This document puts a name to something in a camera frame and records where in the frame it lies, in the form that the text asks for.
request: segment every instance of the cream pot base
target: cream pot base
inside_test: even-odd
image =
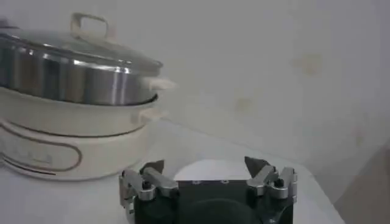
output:
[[[74,138],[0,123],[4,164],[26,175],[53,180],[85,180],[114,174],[147,152],[148,127],[123,135]]]
[[[110,136],[136,130],[164,116],[164,111],[154,108],[155,101],[138,106],[97,106],[49,100],[0,87],[0,117],[57,135]]]

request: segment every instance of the tabletop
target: tabletop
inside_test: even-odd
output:
[[[245,179],[248,174],[245,171],[244,156],[266,159],[280,169],[291,166],[298,173],[298,201],[294,223],[344,224],[324,191],[304,166],[168,121],[157,122],[154,126],[151,139],[155,142],[148,156],[134,165],[134,169],[147,161],[165,159],[164,174],[168,177],[176,176],[180,180],[200,178],[199,173],[205,173],[200,167],[204,169],[211,166],[209,170],[213,171],[202,178],[222,178],[228,173],[230,177]],[[2,167],[0,223],[126,224],[128,222],[124,209],[119,204],[118,191],[117,175],[88,181],[46,181]]]

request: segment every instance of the white wall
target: white wall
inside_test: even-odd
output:
[[[163,98],[173,122],[304,163],[337,201],[390,137],[388,5],[0,0],[0,15],[54,30],[74,11],[106,17],[179,83]]]

